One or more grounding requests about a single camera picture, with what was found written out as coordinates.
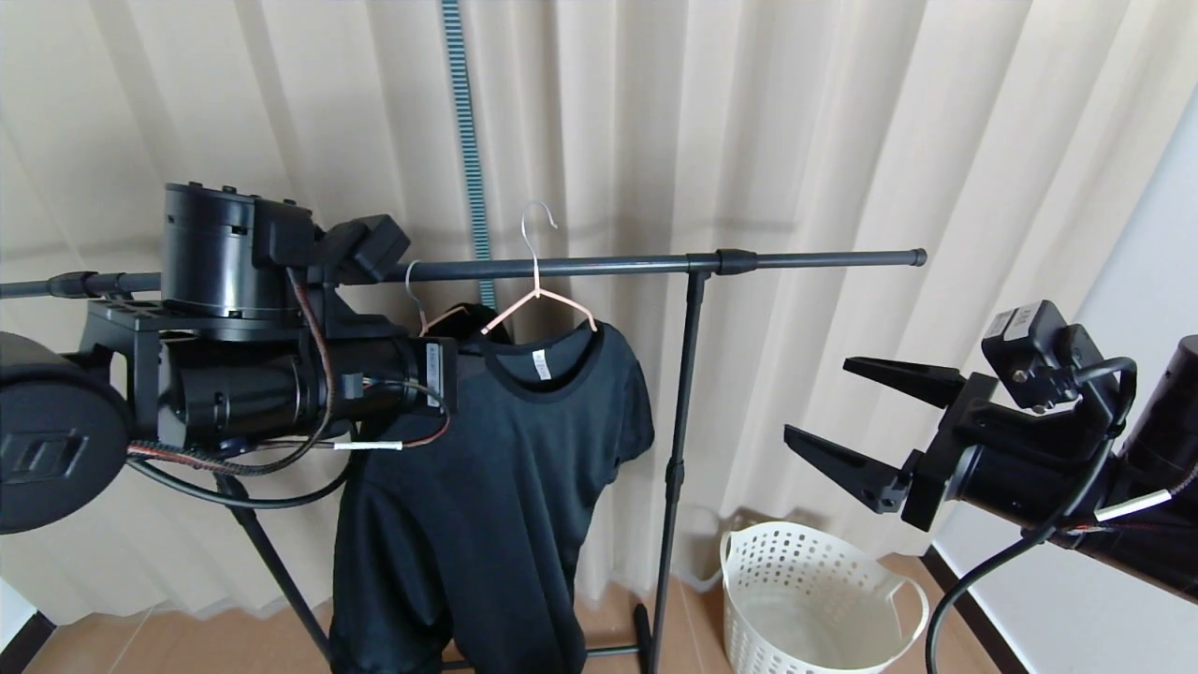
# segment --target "clothes rack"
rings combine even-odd
[[[661,657],[661,637],[665,630],[666,595],[670,588],[670,561],[677,527],[678,504],[685,478],[683,462],[686,441],[686,420],[690,411],[691,383],[695,372],[695,354],[698,347],[700,309],[707,280],[713,275],[732,275],[762,268],[848,267],[848,266],[921,266],[927,253],[921,248],[912,250],[837,251],[837,253],[780,253],[758,254],[751,250],[718,249],[712,253],[678,255],[605,256],[605,257],[553,257],[539,260],[541,275],[622,275],[636,273],[685,273],[686,308],[683,327],[682,364],[678,375],[678,394],[674,413],[673,437],[670,461],[666,464],[666,508],[661,532],[661,553],[658,560],[657,602],[651,624],[648,609],[637,605],[633,612],[636,643],[624,646],[588,649],[589,657],[633,655],[640,658],[645,674],[657,674]],[[403,281],[407,263],[398,265],[388,273],[387,281]],[[411,280],[477,280],[484,278],[532,277],[532,260],[478,260],[478,261],[422,261],[411,269]],[[0,284],[0,298],[53,295],[59,297],[103,297],[159,289],[158,273],[96,273],[72,272],[48,280]],[[218,476],[218,490],[230,496],[244,496],[244,487],[232,476]],[[304,629],[309,632],[321,654],[331,652],[328,636],[320,629],[311,608],[301,596],[285,563],[253,511],[230,508],[237,523],[244,529],[254,549],[279,584],[288,602],[295,609]],[[468,669],[465,661],[447,662],[443,670]]]

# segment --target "dark brown baseboard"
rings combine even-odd
[[[927,548],[927,552],[920,559],[922,559],[924,566],[927,567],[927,572],[936,579],[936,584],[945,593],[957,583],[957,575],[952,572],[952,569],[949,567],[948,563],[944,561],[944,558],[940,557],[940,553],[934,547]],[[999,672],[1003,674],[1030,674],[1028,668],[1023,666],[1023,661],[1019,660],[1019,656],[1015,655],[1011,645],[1003,638],[998,627],[994,627],[986,612],[978,606],[978,601],[974,600],[970,593],[962,595],[954,608],[957,609],[961,618],[964,619],[966,625],[978,637],[981,648],[986,649],[986,654],[994,661]]]
[[[35,613],[0,652],[0,674],[20,674],[54,633],[55,625]]]

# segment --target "clothes hanger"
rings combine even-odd
[[[585,314],[587,316],[587,321],[591,323],[591,329],[593,332],[598,332],[599,327],[595,324],[595,316],[589,310],[587,310],[586,306],[583,306],[582,304],[575,302],[574,299],[571,299],[569,297],[563,297],[562,295],[558,295],[557,292],[553,292],[552,290],[545,290],[544,287],[540,286],[540,262],[537,260],[537,250],[533,249],[532,241],[528,239],[528,227],[525,224],[525,219],[528,215],[528,207],[530,206],[534,206],[534,205],[545,208],[545,214],[549,215],[549,224],[550,224],[550,226],[552,226],[553,229],[557,229],[557,223],[553,221],[553,213],[550,212],[549,206],[545,205],[545,201],[540,201],[540,200],[533,199],[532,201],[528,201],[528,204],[525,206],[525,210],[520,213],[520,235],[524,236],[525,245],[528,245],[528,251],[532,253],[532,291],[530,291],[524,297],[520,297],[519,299],[516,299],[515,302],[513,302],[513,304],[510,306],[508,306],[507,309],[504,309],[503,312],[501,312],[500,315],[495,316],[495,320],[492,320],[491,322],[488,322],[486,326],[483,327],[482,333],[486,334],[491,329],[495,329],[495,326],[497,326],[501,322],[503,322],[504,320],[507,320],[507,317],[509,315],[514,314],[516,311],[516,309],[519,309],[520,306],[522,306],[526,303],[528,303],[531,299],[537,298],[537,297],[549,297],[550,299],[557,299],[558,302],[562,302],[563,304],[569,304],[569,305],[579,309],[580,311],[582,311],[582,314]]]
[[[424,314],[424,304],[420,302],[420,298],[416,296],[416,292],[412,291],[412,267],[416,266],[416,262],[420,260],[412,260],[411,262],[407,263],[407,271],[404,272],[404,287],[407,290],[407,296],[411,297],[413,302],[416,302],[416,310],[419,311],[420,314],[420,333],[418,335],[424,336],[429,332],[429,328],[432,327],[434,324],[441,322],[442,320],[452,316],[455,312],[466,312],[466,306],[454,306],[447,310],[446,312],[438,315],[437,317],[429,320],[429,316]]]

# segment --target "curtain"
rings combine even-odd
[[[461,2],[492,254],[925,247],[921,268],[758,271],[709,283],[674,570],[720,527],[793,518],[875,553],[928,536],[792,455],[793,424],[898,464],[934,411],[840,370],[872,356],[984,368],[998,310],[1084,298],[1198,81],[1187,0]],[[158,268],[164,182],[295,198],[331,225],[392,213],[407,259],[468,259],[441,5],[0,5],[0,275]],[[579,593],[654,583],[682,336],[680,277],[547,285],[628,335],[658,443],[600,500]],[[497,284],[500,304],[528,280]],[[432,310],[472,283],[415,287]],[[361,310],[415,315],[395,285]],[[81,302],[6,300],[4,328],[73,350]],[[577,316],[521,310],[521,340]],[[335,475],[314,456],[254,496]],[[201,475],[187,475],[202,480]],[[305,597],[331,595],[337,498],[264,512]],[[149,606],[265,609],[279,593],[232,517],[122,473],[80,512],[0,540],[0,573],[55,623]]]

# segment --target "label on camera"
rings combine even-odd
[[[1011,318],[1011,324],[1006,326],[1003,340],[1010,342],[1024,339],[1031,332],[1031,318],[1036,317],[1037,312],[1040,312],[1040,302],[1031,302],[1015,309],[1015,317]]]
[[[994,316],[994,320],[990,321],[990,327],[986,328],[986,333],[981,335],[982,340],[990,340],[991,336],[998,336],[1003,333],[1003,328],[1006,327],[1008,321],[1011,320],[1011,315],[1015,309],[1005,310]]]
[[[438,396],[444,396],[444,388],[441,385],[441,345],[429,342],[424,346],[424,375],[428,379],[428,388]],[[440,408],[441,403],[432,396],[426,396],[430,408]]]
[[[553,378],[549,374],[549,364],[545,363],[545,350],[538,350],[532,353],[532,364],[537,366],[537,375],[540,376],[541,382],[549,382]]]

